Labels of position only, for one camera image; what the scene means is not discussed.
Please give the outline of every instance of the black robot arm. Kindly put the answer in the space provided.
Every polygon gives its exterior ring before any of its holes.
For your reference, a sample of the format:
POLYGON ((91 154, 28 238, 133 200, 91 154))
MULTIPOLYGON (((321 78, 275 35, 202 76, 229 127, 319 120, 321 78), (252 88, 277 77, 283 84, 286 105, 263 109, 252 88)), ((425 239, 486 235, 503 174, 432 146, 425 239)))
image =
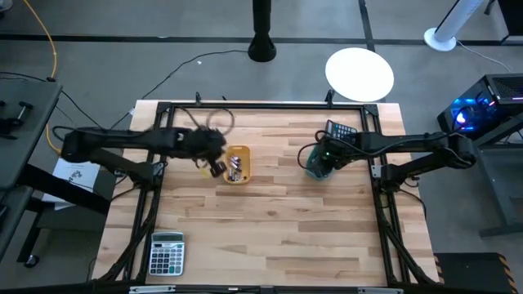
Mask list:
POLYGON ((134 163, 103 148, 145 149, 170 158, 204 161, 212 176, 218 177, 226 166, 219 158, 223 154, 225 137, 218 130, 199 127, 168 127, 150 131, 110 131, 96 128, 73 129, 64 138, 61 156, 72 163, 90 161, 110 172, 121 171, 136 184, 150 183, 156 174, 155 165, 134 163))
POLYGON ((333 138, 324 131, 316 133, 317 155, 307 169, 316 176, 327 176, 356 160, 375 158, 387 153, 430 153, 402 165, 374 166, 373 175, 381 179, 381 188, 397 191, 403 182, 442 167, 464 169, 476 162, 472 141, 459 134, 434 133, 413 136, 384 136, 359 132, 333 138))

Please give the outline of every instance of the batteries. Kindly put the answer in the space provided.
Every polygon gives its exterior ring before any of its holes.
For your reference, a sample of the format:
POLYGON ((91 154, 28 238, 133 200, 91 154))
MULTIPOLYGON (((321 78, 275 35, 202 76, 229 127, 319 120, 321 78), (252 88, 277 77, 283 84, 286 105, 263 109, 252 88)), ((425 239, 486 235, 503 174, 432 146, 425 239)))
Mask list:
POLYGON ((229 157, 229 181, 241 181, 242 180, 242 161, 241 159, 232 154, 229 157))

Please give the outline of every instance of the calculator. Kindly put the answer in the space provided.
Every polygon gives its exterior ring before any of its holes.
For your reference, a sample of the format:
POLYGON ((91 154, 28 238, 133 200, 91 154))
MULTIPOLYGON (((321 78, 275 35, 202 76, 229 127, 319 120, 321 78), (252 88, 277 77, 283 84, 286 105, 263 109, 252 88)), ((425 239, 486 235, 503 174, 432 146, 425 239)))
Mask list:
POLYGON ((151 235, 149 274, 179 276, 183 274, 186 251, 183 233, 161 232, 151 235))
POLYGON ((344 140, 345 135, 356 134, 358 132, 354 127, 344 126, 330 119, 327 120, 327 124, 325 124, 325 131, 329 133, 332 138, 339 140, 344 140))

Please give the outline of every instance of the computer tower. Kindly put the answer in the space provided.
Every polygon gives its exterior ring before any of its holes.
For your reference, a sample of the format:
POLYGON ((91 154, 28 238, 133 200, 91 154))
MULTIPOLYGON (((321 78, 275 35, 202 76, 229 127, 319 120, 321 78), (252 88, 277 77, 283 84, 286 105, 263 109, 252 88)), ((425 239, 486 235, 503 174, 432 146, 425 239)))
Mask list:
POLYGON ((438 115, 444 132, 473 140, 523 111, 523 73, 487 74, 438 115))

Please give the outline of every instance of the wooden plank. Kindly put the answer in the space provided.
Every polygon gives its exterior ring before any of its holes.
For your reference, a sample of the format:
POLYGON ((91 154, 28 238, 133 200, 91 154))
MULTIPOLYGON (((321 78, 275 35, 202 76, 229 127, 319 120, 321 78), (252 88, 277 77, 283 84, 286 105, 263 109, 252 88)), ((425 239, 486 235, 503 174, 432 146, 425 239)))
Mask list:
MULTIPOLYGON (((131 129, 148 128, 157 103, 138 101, 131 129)), ((378 108, 383 133, 404 135, 399 106, 382 104, 378 108)), ((194 109, 191 113, 204 123, 209 111, 194 109)), ((226 139, 228 144, 251 149, 250 182, 228 185, 222 178, 204 179, 190 160, 169 159, 155 228, 185 233, 186 267, 181 277, 148 276, 147 283, 385 285, 367 163, 351 163, 328 180, 317 181, 306 176, 296 162, 299 149, 314 141, 314 133, 324 128, 327 119, 361 129, 359 113, 275 109, 233 112, 235 129, 226 139)), ((229 122, 227 114, 219 113, 211 125, 225 130, 229 122)), ((194 127, 182 112, 176 113, 174 123, 194 127)), ((303 151, 303 163, 310 151, 303 151)), ((141 150, 124 152, 126 158, 136 162, 144 161, 146 154, 141 150)), ((387 157, 395 164, 410 160, 409 154, 387 157)), ((130 186, 126 181, 115 193, 130 186)), ((416 189, 408 191, 418 194, 416 189)), ((137 199, 138 193, 132 192, 112 203, 93 278, 104 274, 127 246, 137 199)), ((427 275, 437 279, 420 203, 406 194, 397 194, 396 202, 406 247, 427 275)), ((134 273, 141 250, 142 246, 136 254, 134 273)), ((399 277, 396 251, 391 255, 399 277)))

